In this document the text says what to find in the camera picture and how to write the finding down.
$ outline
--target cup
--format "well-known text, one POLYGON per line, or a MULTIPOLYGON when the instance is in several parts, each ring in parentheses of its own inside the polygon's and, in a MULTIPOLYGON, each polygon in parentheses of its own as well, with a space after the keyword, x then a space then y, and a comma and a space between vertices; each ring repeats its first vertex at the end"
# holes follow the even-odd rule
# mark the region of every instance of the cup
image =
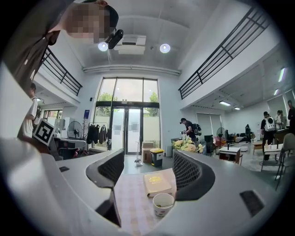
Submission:
POLYGON ((170 194, 157 194, 153 197, 153 209, 156 216, 164 217, 171 210, 173 204, 174 197, 170 194))

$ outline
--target tree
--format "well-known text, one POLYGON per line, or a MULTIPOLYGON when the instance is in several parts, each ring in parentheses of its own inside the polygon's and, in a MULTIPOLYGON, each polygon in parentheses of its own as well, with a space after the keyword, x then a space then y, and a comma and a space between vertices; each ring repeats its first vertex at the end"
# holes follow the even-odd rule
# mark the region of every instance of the tree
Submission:
MULTIPOLYGON (((111 101, 111 100, 112 100, 112 95, 109 93, 103 93, 98 98, 98 101, 111 101)), ((113 101, 118 101, 118 97, 114 97, 113 101)), ((100 112, 100 116, 110 116, 111 115, 111 108, 110 107, 99 107, 96 110, 95 115, 99 116, 99 112, 100 112)))
MULTIPOLYGON (((150 102, 158 102, 158 95, 153 92, 152 95, 149 97, 150 102)), ((145 108, 148 113, 144 113, 144 117, 156 117, 158 116, 158 108, 145 108)))

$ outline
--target white chair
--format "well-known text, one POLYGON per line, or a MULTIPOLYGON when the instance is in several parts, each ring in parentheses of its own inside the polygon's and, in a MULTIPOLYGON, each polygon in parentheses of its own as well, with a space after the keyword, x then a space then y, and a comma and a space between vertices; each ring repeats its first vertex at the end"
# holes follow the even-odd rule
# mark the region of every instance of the white chair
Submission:
POLYGON ((284 137, 283 148, 280 153, 280 165, 278 166, 277 175, 275 178, 276 180, 280 172, 276 190, 280 184, 283 168, 285 167, 285 170, 284 170, 284 174, 285 174, 287 167, 295 166, 295 156, 292 155, 292 156, 286 157, 286 152, 288 151, 290 152, 291 150, 295 150, 295 135, 292 133, 289 133, 289 134, 286 134, 286 136, 284 137))

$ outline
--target glass door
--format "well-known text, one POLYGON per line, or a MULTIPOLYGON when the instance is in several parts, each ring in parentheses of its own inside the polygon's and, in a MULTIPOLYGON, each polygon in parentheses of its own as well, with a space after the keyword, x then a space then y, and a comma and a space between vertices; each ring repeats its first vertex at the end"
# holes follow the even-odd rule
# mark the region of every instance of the glass door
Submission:
POLYGON ((141 109, 127 108, 125 153, 136 155, 141 152, 141 109))
POLYGON ((112 148, 124 148, 126 155, 141 154, 142 108, 114 107, 112 109, 112 148))

